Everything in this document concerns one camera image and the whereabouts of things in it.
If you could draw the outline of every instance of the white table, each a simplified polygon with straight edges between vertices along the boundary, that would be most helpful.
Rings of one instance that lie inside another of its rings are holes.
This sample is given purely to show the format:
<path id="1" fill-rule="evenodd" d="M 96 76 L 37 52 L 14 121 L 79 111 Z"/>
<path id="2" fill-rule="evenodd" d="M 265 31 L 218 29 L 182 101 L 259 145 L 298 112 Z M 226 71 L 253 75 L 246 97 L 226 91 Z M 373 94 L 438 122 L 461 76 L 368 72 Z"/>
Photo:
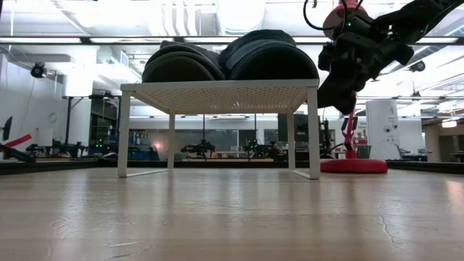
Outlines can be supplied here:
<path id="1" fill-rule="evenodd" d="M 122 84 L 117 175 L 128 178 L 172 170 L 175 153 L 175 115 L 286 113 L 289 133 L 289 168 L 310 179 L 319 179 L 318 79 L 222 80 L 178 83 Z M 131 96 L 169 114 L 167 169 L 127 174 Z M 310 174 L 295 170 L 294 112 L 308 101 Z"/>

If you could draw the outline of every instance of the desk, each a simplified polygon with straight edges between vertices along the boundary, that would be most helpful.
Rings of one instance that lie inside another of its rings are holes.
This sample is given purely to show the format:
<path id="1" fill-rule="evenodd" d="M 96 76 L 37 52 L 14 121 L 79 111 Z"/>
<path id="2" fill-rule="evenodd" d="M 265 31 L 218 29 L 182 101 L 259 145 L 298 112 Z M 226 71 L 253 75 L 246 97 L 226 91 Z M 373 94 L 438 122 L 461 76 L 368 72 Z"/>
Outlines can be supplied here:
<path id="1" fill-rule="evenodd" d="M 227 158 L 227 156 L 229 154 L 232 154 L 232 155 L 235 154 L 237 157 L 239 157 L 239 154 L 247 155 L 246 152 L 216 152 L 216 155 L 217 155 L 218 158 Z"/>
<path id="2" fill-rule="evenodd" d="M 415 162 L 427 162 L 427 155 L 421 154 L 405 154 L 402 160 L 415 161 Z"/>
<path id="3" fill-rule="evenodd" d="M 464 162 L 464 152 L 450 153 L 450 155 L 452 155 L 452 156 L 454 156 L 456 159 L 458 159 L 459 162 Z"/>

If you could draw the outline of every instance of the red robot base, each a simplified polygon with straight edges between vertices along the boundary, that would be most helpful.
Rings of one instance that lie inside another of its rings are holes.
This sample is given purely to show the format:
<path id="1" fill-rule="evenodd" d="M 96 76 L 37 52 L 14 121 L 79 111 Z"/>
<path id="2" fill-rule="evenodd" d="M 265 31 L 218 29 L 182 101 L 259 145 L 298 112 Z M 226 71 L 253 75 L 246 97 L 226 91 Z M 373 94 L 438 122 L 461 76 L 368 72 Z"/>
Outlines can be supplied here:
<path id="1" fill-rule="evenodd" d="M 347 149 L 345 159 L 325 159 L 320 163 L 320 171 L 325 173 L 386 173 L 388 167 L 386 161 L 382 159 L 357 159 L 353 143 L 356 123 L 354 122 L 353 112 L 349 115 L 347 130 L 342 134 L 345 138 L 344 146 Z"/>

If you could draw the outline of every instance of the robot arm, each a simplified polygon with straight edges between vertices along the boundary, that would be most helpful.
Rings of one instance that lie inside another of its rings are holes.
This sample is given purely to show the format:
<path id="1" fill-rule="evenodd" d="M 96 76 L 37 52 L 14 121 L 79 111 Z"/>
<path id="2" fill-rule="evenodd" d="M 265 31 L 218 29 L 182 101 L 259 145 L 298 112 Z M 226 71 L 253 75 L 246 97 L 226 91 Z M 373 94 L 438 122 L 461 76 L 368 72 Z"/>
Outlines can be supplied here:
<path id="1" fill-rule="evenodd" d="M 318 67 L 329 75 L 318 92 L 319 107 L 334 105 L 349 114 L 356 92 L 376 79 L 391 62 L 406 65 L 414 55 L 414 44 L 432 30 L 464 0 L 415 0 L 400 10 L 372 19 L 354 10 L 334 29 L 333 41 L 319 55 Z M 323 97 L 338 94 L 329 104 Z"/>

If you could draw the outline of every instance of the red base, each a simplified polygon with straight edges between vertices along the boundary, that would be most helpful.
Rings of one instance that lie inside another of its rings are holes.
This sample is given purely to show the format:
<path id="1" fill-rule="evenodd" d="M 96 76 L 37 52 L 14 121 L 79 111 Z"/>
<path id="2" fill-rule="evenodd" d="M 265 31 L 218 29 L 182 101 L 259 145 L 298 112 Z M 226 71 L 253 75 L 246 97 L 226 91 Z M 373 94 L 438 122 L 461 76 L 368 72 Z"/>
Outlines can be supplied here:
<path id="1" fill-rule="evenodd" d="M 386 161 L 381 159 L 327 159 L 320 163 L 326 173 L 386 173 Z"/>

